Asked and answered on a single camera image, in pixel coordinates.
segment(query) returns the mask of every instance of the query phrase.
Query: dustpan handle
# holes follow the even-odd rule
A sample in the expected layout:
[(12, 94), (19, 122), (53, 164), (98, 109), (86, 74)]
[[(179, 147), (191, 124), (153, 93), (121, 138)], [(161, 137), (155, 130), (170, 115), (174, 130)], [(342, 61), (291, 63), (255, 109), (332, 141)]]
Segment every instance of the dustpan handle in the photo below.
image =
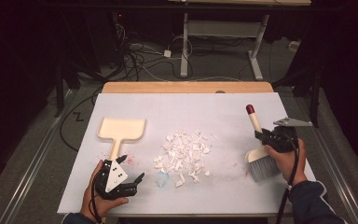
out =
[(110, 151), (109, 160), (114, 161), (118, 158), (118, 150), (120, 148), (122, 139), (115, 139), (113, 141), (112, 150)]

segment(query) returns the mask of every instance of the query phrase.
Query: desk leg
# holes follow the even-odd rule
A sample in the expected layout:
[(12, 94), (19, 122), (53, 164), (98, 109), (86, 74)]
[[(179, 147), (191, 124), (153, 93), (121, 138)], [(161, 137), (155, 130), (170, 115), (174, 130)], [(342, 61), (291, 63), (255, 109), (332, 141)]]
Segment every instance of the desk leg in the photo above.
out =
[(249, 50), (249, 60), (251, 61), (251, 66), (255, 74), (255, 79), (257, 81), (263, 80), (263, 76), (261, 75), (260, 67), (258, 66), (257, 62), (257, 52), (260, 49), (261, 41), (263, 40), (264, 32), (266, 31), (267, 22), (269, 21), (269, 15), (265, 15), (263, 17), (263, 21), (260, 24), (260, 27), (258, 29), (258, 34), (255, 40), (255, 49)]
[(185, 19), (183, 22), (183, 49), (182, 49), (182, 61), (180, 65), (180, 77), (187, 77), (188, 66), (188, 52), (187, 52), (187, 38), (188, 38), (188, 13), (185, 13)]

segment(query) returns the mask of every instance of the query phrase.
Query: wooden dustpan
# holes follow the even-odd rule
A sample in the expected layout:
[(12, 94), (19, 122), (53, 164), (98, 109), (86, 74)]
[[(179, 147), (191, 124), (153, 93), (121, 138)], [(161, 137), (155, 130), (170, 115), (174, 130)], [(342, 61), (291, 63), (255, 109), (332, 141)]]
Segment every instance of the wooden dustpan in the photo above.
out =
[(103, 118), (98, 136), (114, 141), (109, 160), (118, 157), (118, 150), (124, 141), (136, 141), (142, 137), (145, 129), (145, 119), (108, 119)]

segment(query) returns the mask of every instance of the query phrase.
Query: wooden table edge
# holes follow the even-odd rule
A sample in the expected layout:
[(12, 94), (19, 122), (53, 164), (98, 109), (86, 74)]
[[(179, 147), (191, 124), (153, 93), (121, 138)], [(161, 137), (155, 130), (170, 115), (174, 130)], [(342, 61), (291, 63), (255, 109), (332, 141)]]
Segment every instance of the wooden table edge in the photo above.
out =
[(107, 82), (102, 93), (274, 92), (268, 82)]

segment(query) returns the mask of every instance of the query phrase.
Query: brush bristles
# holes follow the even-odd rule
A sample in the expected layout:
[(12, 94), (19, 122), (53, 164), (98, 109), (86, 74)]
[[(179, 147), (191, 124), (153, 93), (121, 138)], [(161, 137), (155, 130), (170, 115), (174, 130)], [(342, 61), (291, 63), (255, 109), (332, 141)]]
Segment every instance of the brush bristles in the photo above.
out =
[(270, 156), (249, 162), (249, 171), (255, 182), (266, 180), (280, 172), (277, 163)]

